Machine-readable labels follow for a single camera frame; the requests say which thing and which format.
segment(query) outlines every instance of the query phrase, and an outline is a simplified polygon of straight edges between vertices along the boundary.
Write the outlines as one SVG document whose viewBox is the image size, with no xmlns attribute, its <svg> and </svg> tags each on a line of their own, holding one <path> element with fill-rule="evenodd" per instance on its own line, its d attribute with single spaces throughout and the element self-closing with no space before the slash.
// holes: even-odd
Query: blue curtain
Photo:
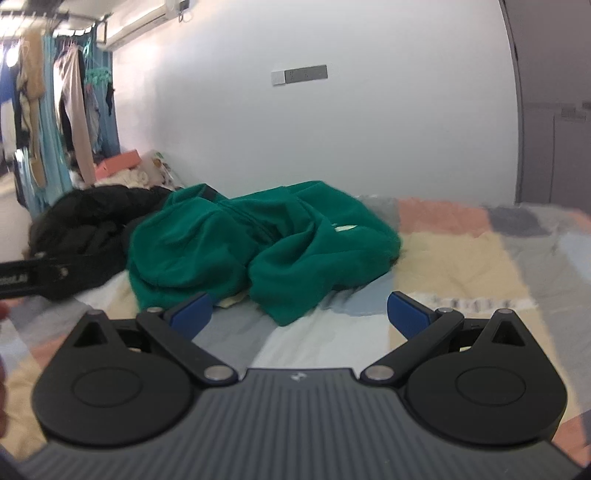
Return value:
<svg viewBox="0 0 591 480">
<path fill-rule="evenodd" d="M 40 215 L 49 206 L 53 205 L 57 199 L 72 189 L 70 173 L 57 131 L 56 107 L 53 99 L 55 49 L 54 39 L 43 37 L 43 81 L 46 92 L 39 100 L 39 142 L 43 169 L 47 180 L 44 188 L 39 188 L 33 179 L 28 150 L 23 148 L 18 150 L 15 155 L 17 161 L 15 173 L 18 171 L 23 196 L 32 218 Z"/>
<path fill-rule="evenodd" d="M 53 58 L 56 43 L 52 37 L 43 37 L 43 81 L 45 95 L 40 100 L 40 142 L 43 167 L 47 179 L 45 200 L 53 205 L 57 199 L 72 189 L 60 134 L 57 131 L 56 104 L 53 95 Z"/>
<path fill-rule="evenodd" d="M 113 72 L 113 54 L 110 51 L 101 50 L 96 46 L 96 27 L 90 33 L 92 35 L 92 51 L 90 52 L 89 67 L 105 67 Z M 99 114 L 100 114 L 100 146 L 102 147 L 105 157 L 114 157 L 121 153 L 121 146 L 119 145 L 119 134 L 117 133 L 117 118 L 115 116 L 115 104 L 111 114 L 109 115 L 109 108 L 107 107 L 106 95 L 107 84 L 101 83 L 95 86 L 95 95 L 98 100 Z"/>
<path fill-rule="evenodd" d="M 31 214 L 31 218 L 35 219 L 42 214 L 49 204 L 45 199 L 45 189 L 37 187 L 35 180 L 33 180 L 33 174 L 29 165 L 29 152 L 27 148 L 17 150 L 15 154 L 15 172 L 21 179 L 22 195 L 24 196 L 25 203 L 27 204 L 27 210 Z"/>
</svg>

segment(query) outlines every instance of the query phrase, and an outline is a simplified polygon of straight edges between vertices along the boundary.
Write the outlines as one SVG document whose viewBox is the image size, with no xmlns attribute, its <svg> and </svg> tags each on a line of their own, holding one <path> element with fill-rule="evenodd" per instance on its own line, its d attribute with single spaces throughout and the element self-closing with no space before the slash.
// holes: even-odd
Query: patchwork bedsheet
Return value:
<svg viewBox="0 0 591 480">
<path fill-rule="evenodd" d="M 551 206 L 360 200 L 401 234 L 401 256 L 388 274 L 363 288 L 330 293 L 287 327 L 278 327 L 245 298 L 217 308 L 194 342 L 241 373 L 248 367 L 351 367 L 358 374 L 405 341 L 386 315 L 392 290 L 470 317 L 510 307 L 567 386 L 569 403 L 554 442 L 576 462 L 588 464 L 591 219 Z M 126 273 L 65 302 L 29 297 L 12 303 L 0 330 L 10 418 L 0 443 L 22 459 L 45 442 L 31 411 L 31 389 L 70 329 L 90 308 L 121 319 L 135 316 L 137 304 Z"/>
</svg>

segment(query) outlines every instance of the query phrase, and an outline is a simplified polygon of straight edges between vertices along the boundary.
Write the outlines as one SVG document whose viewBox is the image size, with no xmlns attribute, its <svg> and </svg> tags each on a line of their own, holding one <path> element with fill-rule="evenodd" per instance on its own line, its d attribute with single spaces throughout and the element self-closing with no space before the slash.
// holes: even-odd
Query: black strap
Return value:
<svg viewBox="0 0 591 480">
<path fill-rule="evenodd" d="M 205 185 L 205 189 L 201 192 L 201 198 L 209 200 L 210 202 L 214 201 L 217 195 L 217 190 L 211 188 L 209 185 Z"/>
<path fill-rule="evenodd" d="M 96 288 L 125 269 L 121 242 L 92 255 L 34 258 L 0 264 L 0 299 L 41 295 L 63 300 Z"/>
</svg>

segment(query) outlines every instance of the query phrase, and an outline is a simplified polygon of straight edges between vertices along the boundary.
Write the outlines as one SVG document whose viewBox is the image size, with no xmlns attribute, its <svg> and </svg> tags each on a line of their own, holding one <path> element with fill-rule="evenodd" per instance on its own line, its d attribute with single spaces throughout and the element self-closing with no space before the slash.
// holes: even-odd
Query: pink box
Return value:
<svg viewBox="0 0 591 480">
<path fill-rule="evenodd" d="M 141 161 L 142 159 L 139 157 L 137 150 L 125 152 L 116 157 L 107 158 L 95 167 L 96 179 L 105 179 L 124 168 L 135 168 Z"/>
</svg>

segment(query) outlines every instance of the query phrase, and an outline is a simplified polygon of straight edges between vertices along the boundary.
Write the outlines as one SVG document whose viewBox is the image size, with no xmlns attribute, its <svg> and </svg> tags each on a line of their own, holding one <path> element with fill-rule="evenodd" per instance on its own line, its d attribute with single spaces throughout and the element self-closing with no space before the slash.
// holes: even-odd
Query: person's finger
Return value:
<svg viewBox="0 0 591 480">
<path fill-rule="evenodd" d="M 8 310 L 8 305 L 6 305 L 6 303 L 3 301 L 0 301 L 0 320 L 8 315 Z"/>
<path fill-rule="evenodd" d="M 2 359 L 0 359 L 0 438 L 4 437 L 8 422 L 6 412 L 4 412 L 4 406 L 6 404 L 6 387 L 4 386 L 5 379 L 4 365 L 2 364 Z"/>
</svg>

